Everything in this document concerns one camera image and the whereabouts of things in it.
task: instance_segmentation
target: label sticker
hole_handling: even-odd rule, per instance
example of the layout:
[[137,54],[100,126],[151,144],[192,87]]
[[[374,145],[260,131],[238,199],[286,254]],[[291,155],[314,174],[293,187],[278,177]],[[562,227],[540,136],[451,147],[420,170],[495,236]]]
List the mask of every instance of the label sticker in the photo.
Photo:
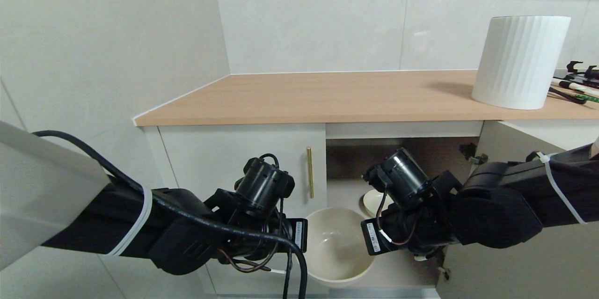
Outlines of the label sticker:
[[366,223],[366,228],[368,228],[368,234],[370,235],[370,242],[373,244],[374,252],[380,252],[379,240],[376,238],[374,225],[372,223]]
[[299,248],[303,248],[301,245],[303,229],[304,229],[304,224],[302,222],[297,222],[295,224],[295,245],[297,245]]

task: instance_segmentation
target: ribbed white vase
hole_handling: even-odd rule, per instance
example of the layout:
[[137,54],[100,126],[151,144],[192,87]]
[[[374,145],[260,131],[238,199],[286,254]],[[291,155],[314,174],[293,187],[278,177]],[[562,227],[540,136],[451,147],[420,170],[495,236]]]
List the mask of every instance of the ribbed white vase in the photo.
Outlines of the ribbed white vase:
[[569,25],[570,18],[560,16],[492,18],[472,98],[508,109],[541,109]]

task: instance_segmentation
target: gold handle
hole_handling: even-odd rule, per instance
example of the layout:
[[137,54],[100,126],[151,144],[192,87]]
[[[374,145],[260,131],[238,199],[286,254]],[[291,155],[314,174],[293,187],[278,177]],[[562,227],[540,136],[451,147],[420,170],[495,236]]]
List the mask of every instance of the gold handle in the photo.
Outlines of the gold handle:
[[310,186],[310,198],[314,198],[314,175],[312,173],[312,148],[306,147],[308,157],[308,185]]

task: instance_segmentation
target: wooden countertop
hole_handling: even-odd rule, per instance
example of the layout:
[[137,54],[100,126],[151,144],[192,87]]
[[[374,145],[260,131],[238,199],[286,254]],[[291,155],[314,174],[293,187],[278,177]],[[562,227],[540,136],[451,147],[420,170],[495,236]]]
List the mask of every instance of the wooden countertop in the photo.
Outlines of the wooden countertop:
[[598,119],[599,103],[550,95],[521,111],[470,98],[475,70],[229,75],[135,119],[137,126]]

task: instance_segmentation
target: zip tie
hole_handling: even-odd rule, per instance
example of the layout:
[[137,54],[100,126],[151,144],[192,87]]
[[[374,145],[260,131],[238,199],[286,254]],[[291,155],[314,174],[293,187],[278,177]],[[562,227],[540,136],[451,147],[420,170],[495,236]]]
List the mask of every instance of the zip tie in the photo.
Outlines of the zip tie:
[[576,209],[574,209],[574,207],[572,206],[572,204],[570,203],[570,201],[568,201],[568,199],[566,198],[566,196],[562,193],[560,187],[555,182],[554,176],[551,173],[551,167],[549,166],[549,161],[551,161],[551,156],[554,156],[555,154],[556,153],[545,155],[545,154],[543,154],[541,152],[537,152],[537,155],[539,156],[539,159],[545,165],[545,171],[547,173],[547,178],[549,179],[549,183],[554,188],[555,192],[561,198],[561,200],[563,201],[563,203],[565,204],[565,206],[568,207],[568,210],[576,218],[576,220],[578,221],[578,223],[580,223],[580,224],[586,224],[586,222],[584,220],[582,220],[582,217],[578,214],[578,212],[576,211]]
[[120,240],[118,244],[113,248],[111,252],[108,252],[106,255],[108,256],[120,256],[131,244],[137,233],[141,230],[141,228],[146,224],[146,221],[150,217],[150,213],[152,212],[152,190],[142,186],[144,190],[144,205],[141,207],[141,211],[139,212],[139,217],[133,225],[129,232],[124,235],[123,239]]
[[391,237],[387,236],[387,233],[385,233],[385,231],[383,231],[383,229],[380,229],[379,233],[381,234],[381,236],[385,237],[385,239],[387,241],[389,241],[389,243],[393,243],[393,240],[391,239]]

